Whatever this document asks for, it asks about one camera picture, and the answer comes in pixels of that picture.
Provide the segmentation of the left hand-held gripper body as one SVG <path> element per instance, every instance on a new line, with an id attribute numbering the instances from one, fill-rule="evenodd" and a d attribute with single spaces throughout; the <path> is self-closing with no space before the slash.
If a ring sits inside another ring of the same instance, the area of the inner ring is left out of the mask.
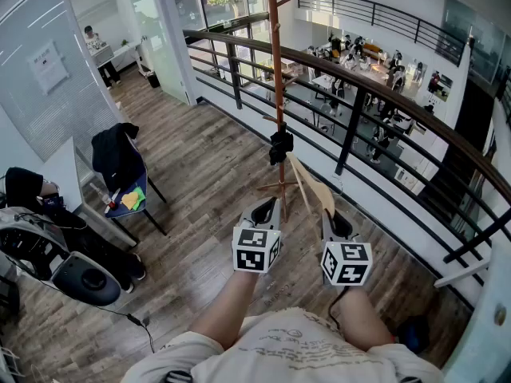
<path id="1" fill-rule="evenodd" d="M 232 233 L 234 270 L 267 273 L 281 250 L 281 201 L 258 200 L 244 209 Z"/>

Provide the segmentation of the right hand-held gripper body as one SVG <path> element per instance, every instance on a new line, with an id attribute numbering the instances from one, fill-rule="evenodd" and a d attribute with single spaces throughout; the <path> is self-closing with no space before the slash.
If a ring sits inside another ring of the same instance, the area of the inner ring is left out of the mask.
<path id="1" fill-rule="evenodd" d="M 322 254 L 320 267 L 323 284 L 362 286 L 373 266 L 371 245 L 362 240 L 353 225 L 335 211 L 322 214 Z"/>

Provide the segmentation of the wooden hanger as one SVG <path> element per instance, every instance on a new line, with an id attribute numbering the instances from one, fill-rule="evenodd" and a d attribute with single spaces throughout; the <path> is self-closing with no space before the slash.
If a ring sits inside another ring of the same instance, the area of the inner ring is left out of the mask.
<path id="1" fill-rule="evenodd" d="M 303 202 L 305 204 L 305 207 L 307 209 L 307 220 L 309 224 L 312 226 L 313 232 L 315 234 L 315 238 L 317 242 L 319 243 L 321 241 L 321 238 L 319 237 L 319 233 L 317 231 L 317 226 L 313 223 L 312 219 L 314 218 L 314 213 L 311 209 L 311 205 L 309 204 L 307 193 L 303 187 L 303 184 L 306 184 L 311 191 L 315 194 L 316 198 L 321 203 L 321 206 L 323 210 L 326 210 L 327 213 L 331 215 L 331 218 L 333 219 L 335 217 L 335 201 L 333 198 L 333 195 L 331 193 L 331 190 L 329 187 L 319 181 L 316 181 L 309 171 L 302 165 L 302 163 L 299 161 L 299 159 L 292 153 L 287 152 L 286 153 L 287 158 L 289 159 L 292 170 L 295 174 L 296 181 L 299 185 L 299 190 L 301 192 L 301 195 L 303 197 Z"/>

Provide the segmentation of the brown wooden coat rack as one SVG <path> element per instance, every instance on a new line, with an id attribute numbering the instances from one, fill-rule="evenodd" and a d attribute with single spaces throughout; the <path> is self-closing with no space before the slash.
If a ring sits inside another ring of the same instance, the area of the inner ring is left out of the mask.
<path id="1" fill-rule="evenodd" d="M 277 132 L 287 131 L 287 125 L 284 122 L 284 105 L 283 105 L 283 94 L 284 94 L 284 82 L 282 72 L 282 58 L 281 58 L 281 45 L 280 45 L 280 23 L 279 23 L 279 7 L 292 0 L 267 0 L 269 9 L 269 19 L 271 24 L 271 55 L 273 62 L 274 71 L 274 85 L 275 85 L 275 110 L 276 118 L 265 116 L 265 120 L 275 122 L 277 125 Z M 296 185 L 296 182 L 287 182 L 285 180 L 285 164 L 280 163 L 279 166 L 279 182 L 277 184 L 267 185 L 259 188 L 260 190 L 267 190 L 272 187 L 277 187 L 281 192 L 281 203 L 283 220 L 287 222 L 287 202 L 286 202 L 286 190 L 287 187 Z"/>

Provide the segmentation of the person's left forearm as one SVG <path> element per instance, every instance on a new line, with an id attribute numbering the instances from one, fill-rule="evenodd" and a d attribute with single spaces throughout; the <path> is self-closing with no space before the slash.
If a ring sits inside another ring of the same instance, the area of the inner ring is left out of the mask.
<path id="1" fill-rule="evenodd" d="M 235 271 L 188 329 L 211 338 L 223 349 L 232 347 L 251 305 L 258 278 L 257 273 Z"/>

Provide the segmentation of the person's right forearm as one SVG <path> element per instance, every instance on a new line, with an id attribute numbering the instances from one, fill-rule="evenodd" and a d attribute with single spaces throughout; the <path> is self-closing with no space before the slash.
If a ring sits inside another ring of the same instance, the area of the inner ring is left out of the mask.
<path id="1" fill-rule="evenodd" d="M 393 335 L 360 286 L 346 287 L 331 303 L 328 314 L 345 341 L 362 351 L 394 344 Z"/>

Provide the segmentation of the person's cream printed shirt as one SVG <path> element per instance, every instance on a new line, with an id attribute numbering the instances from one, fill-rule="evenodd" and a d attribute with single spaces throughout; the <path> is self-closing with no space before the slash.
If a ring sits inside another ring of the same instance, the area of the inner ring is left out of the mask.
<path id="1" fill-rule="evenodd" d="M 121 383 L 443 383 L 404 345 L 363 351 L 300 308 L 246 318 L 230 349 L 192 331 L 132 366 Z"/>

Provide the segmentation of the black cloth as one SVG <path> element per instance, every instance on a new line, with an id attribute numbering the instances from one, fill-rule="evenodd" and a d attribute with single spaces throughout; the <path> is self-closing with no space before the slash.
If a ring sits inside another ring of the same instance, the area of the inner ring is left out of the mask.
<path id="1" fill-rule="evenodd" d="M 292 152 L 293 148 L 294 137 L 291 133 L 282 130 L 273 134 L 269 151 L 270 164 L 277 165 L 283 163 L 287 158 L 287 153 Z"/>

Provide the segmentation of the blue chair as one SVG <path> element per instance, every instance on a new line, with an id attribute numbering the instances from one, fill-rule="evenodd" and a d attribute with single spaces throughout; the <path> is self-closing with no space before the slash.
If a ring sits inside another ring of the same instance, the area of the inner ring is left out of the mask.
<path id="1" fill-rule="evenodd" d="M 91 140 L 93 171 L 101 175 L 106 189 L 105 217 L 110 219 L 127 236 L 132 234 L 121 225 L 120 217 L 143 213 L 163 235 L 167 232 L 147 210 L 147 188 L 157 196 L 166 198 L 153 183 L 143 157 L 136 146 L 139 127 L 118 123 L 93 136 Z"/>

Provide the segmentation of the group of people downstairs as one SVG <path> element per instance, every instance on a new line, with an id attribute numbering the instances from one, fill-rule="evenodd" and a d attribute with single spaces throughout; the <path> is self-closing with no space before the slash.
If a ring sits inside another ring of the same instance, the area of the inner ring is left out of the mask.
<path id="1" fill-rule="evenodd" d="M 307 48 L 307 53 L 318 58 L 327 59 L 352 72 L 363 71 L 370 74 L 372 70 L 375 70 L 376 73 L 382 74 L 379 78 L 388 83 L 388 87 L 396 93 L 402 93 L 406 83 L 406 70 L 402 64 L 402 54 L 398 50 L 394 52 L 392 58 L 389 58 L 388 53 L 382 49 L 373 49 L 373 46 L 369 47 L 363 37 L 359 36 L 355 39 L 355 43 L 352 43 L 349 34 L 345 36 L 344 41 L 338 38 L 331 38 L 330 44 L 330 50 L 324 49 L 324 47 L 315 48 L 313 45 L 310 45 Z M 332 77 L 326 76 L 326 79 L 328 78 L 331 80 L 329 85 L 331 93 L 346 100 L 345 91 L 346 89 L 353 90 L 353 86 L 337 77 L 332 79 Z M 329 116 L 340 117 L 339 102 L 335 100 L 329 101 Z M 402 128 L 399 124 L 405 121 L 405 116 L 408 117 L 399 113 L 397 109 L 393 109 L 383 99 L 367 93 L 364 97 L 362 111 L 365 114 L 369 114 L 371 110 L 376 111 L 375 117 L 378 117 L 383 124 L 396 129 Z M 371 137 L 373 142 L 378 143 L 382 148 L 388 149 L 393 139 L 394 134 L 391 131 L 380 127 L 378 124 L 374 124 Z M 371 144 L 366 145 L 366 156 L 371 163 L 379 164 L 381 155 L 382 153 Z"/>

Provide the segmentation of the clear bottle with red cap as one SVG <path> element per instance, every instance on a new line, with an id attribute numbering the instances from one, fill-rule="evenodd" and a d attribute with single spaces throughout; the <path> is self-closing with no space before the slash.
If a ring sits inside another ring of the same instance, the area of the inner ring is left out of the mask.
<path id="1" fill-rule="evenodd" d="M 117 209 L 116 203 L 110 198 L 110 196 L 107 193 L 103 192 L 99 187 L 97 187 L 93 183 L 89 183 L 89 186 L 99 195 L 103 204 L 107 206 L 106 211 Z"/>

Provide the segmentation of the black railing with wooden handrail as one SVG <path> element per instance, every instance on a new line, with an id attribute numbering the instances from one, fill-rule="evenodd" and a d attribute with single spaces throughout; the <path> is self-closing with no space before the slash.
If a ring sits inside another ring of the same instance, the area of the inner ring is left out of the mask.
<path id="1" fill-rule="evenodd" d="M 188 30 L 188 54 L 203 100 L 266 140 L 277 132 L 271 44 Z M 475 303 L 490 283 L 497 238 L 511 243 L 511 183 L 472 144 L 432 113 L 376 81 L 332 62 L 281 48 L 284 122 L 293 152 L 329 187 L 422 260 L 449 288 Z M 353 86 L 346 100 L 330 78 Z M 405 121 L 393 128 L 362 111 L 373 94 Z M 340 117 L 328 114 L 329 100 Z M 391 131 L 388 149 L 371 140 L 374 124 Z M 382 155 L 369 161 L 366 145 Z"/>

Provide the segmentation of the black jacket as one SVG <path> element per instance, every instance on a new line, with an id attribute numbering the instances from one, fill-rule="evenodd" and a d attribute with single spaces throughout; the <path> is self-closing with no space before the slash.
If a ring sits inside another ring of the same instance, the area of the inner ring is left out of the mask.
<path id="1" fill-rule="evenodd" d="M 131 123 L 117 123 L 99 132 L 91 140 L 93 170 L 102 175 L 110 192 L 125 192 L 141 183 L 145 165 L 133 141 L 139 127 Z"/>

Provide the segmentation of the grey and black device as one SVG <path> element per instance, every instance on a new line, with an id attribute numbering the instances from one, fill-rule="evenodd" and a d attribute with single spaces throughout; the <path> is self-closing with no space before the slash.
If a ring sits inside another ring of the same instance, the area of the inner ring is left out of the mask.
<path id="1" fill-rule="evenodd" d="M 0 209 L 0 251 L 24 274 L 77 301 L 108 306 L 121 285 L 100 263 L 69 240 L 82 240 L 82 227 L 61 227 L 23 207 Z"/>

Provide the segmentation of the white table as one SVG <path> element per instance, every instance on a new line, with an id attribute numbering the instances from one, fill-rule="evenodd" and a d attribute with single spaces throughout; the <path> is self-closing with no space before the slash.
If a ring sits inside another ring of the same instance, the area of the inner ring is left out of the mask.
<path id="1" fill-rule="evenodd" d="M 63 197 L 65 205 L 73 213 L 83 213 L 99 226 L 115 235 L 130 248 L 137 245 L 137 241 L 122 231 L 111 220 L 99 214 L 86 203 L 81 190 L 81 181 L 77 172 L 76 155 L 88 166 L 92 165 L 76 148 L 73 138 L 70 137 L 38 170 L 46 179 L 55 182 L 59 188 L 59 194 Z"/>

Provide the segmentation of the black balcony railing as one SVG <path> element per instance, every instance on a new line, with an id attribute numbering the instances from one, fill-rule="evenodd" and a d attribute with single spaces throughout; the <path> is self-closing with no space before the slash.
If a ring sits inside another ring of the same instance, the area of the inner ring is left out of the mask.
<path id="1" fill-rule="evenodd" d="M 396 33 L 459 66 L 466 42 L 426 20 L 371 0 L 297 0 L 300 9 L 357 20 Z"/>

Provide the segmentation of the white paper sign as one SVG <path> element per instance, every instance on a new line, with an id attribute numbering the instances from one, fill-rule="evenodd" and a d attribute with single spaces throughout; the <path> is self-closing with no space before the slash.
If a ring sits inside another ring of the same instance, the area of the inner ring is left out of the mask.
<path id="1" fill-rule="evenodd" d="M 53 40 L 48 40 L 43 46 L 29 55 L 26 59 L 30 70 L 46 96 L 61 82 L 69 78 L 69 72 L 62 62 L 63 56 L 57 51 Z"/>

